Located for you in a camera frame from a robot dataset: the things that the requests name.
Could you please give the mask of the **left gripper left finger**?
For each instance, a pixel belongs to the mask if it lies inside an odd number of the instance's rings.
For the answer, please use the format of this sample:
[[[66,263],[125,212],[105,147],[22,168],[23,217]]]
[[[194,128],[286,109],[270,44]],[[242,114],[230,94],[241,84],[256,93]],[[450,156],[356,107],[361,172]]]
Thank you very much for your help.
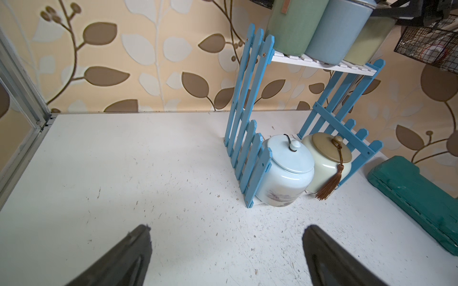
[[[141,286],[152,255],[150,227],[138,225],[69,286]]]

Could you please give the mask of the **yellow-green tea canister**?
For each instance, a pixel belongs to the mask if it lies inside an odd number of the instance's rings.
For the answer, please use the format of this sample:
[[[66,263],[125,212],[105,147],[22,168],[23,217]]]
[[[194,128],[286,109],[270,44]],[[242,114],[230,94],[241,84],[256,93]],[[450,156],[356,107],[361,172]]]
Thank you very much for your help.
[[[368,63],[390,34],[396,21],[390,17],[370,17],[344,60],[359,66]]]

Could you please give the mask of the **green tea canister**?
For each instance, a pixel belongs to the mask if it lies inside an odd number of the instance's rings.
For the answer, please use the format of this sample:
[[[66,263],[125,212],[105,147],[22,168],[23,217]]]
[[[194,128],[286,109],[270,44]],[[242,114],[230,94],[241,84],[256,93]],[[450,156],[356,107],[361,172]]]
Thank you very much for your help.
[[[274,50],[288,56],[305,53],[328,5],[328,0],[275,0],[267,34]]]

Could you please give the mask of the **blue tea canister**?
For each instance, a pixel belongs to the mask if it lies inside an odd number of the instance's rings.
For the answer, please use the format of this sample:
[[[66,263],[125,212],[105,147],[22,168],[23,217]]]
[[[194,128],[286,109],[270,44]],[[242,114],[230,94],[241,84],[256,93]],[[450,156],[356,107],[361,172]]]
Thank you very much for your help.
[[[326,64],[339,64],[376,6],[375,1],[329,1],[305,54]]]

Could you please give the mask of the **white-blue ceramic jar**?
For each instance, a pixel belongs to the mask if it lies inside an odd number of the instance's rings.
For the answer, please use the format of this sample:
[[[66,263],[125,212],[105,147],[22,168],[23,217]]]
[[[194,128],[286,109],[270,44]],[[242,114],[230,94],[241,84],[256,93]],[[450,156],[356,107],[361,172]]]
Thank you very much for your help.
[[[271,167],[256,197],[270,206],[288,206],[310,185],[314,177],[314,159],[303,143],[286,134],[273,136],[264,145],[272,152]]]

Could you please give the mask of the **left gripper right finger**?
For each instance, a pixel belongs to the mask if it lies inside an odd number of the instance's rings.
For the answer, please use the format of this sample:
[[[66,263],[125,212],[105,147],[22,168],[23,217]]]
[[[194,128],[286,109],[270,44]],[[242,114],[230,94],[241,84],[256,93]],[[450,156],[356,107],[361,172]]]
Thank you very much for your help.
[[[305,229],[302,245],[314,286],[386,284],[317,225]]]

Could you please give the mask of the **cream jar with tassel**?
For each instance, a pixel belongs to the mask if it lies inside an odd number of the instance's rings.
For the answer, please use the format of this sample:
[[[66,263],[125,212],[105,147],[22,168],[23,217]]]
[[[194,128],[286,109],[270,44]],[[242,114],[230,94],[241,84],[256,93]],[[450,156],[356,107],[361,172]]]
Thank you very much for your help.
[[[352,154],[338,135],[319,132],[304,137],[301,142],[314,159],[314,177],[305,192],[318,200],[325,200],[349,175]]]

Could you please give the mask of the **blue white wooden shelf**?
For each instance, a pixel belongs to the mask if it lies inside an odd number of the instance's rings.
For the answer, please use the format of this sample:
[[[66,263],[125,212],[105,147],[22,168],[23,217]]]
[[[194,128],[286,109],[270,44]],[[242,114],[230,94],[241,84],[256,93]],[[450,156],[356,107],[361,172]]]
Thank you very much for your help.
[[[325,69],[332,71],[333,75],[311,110],[256,112],[255,100],[271,63]],[[248,209],[260,203],[256,195],[274,162],[273,150],[267,145],[267,137],[257,130],[257,122],[252,116],[265,115],[271,122],[281,123],[291,123],[296,119],[294,125],[299,131],[295,138],[298,139],[317,132],[340,135],[350,151],[357,152],[356,158],[351,161],[349,174],[339,182],[339,185],[343,185],[384,146],[380,140],[369,143],[366,139],[368,130],[355,130],[356,121],[346,119],[346,116],[385,65],[384,60],[378,59],[362,66],[347,61],[330,66],[306,55],[285,56],[274,50],[273,36],[265,36],[263,29],[256,28],[254,24],[249,25],[224,135],[224,145]]]

